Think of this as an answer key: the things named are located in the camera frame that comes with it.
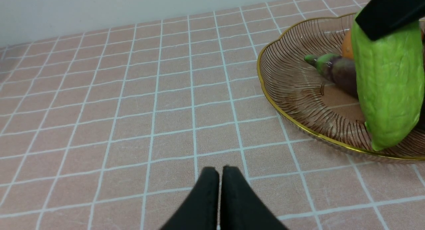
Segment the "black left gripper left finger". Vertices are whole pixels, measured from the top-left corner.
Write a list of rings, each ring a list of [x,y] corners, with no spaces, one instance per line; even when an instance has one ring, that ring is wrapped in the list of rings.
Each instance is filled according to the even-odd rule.
[[[183,203],[161,230],[215,230],[219,194],[219,173],[205,167]]]

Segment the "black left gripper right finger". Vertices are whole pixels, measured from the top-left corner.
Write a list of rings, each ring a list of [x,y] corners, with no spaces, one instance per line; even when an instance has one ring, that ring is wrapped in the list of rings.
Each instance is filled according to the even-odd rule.
[[[222,230],[287,230],[260,200],[240,169],[224,166],[222,172],[220,228]]]

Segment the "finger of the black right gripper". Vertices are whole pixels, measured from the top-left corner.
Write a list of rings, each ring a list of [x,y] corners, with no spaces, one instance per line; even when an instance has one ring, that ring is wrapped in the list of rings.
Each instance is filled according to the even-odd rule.
[[[425,15],[425,0],[370,0],[355,22],[372,40],[390,35]]]

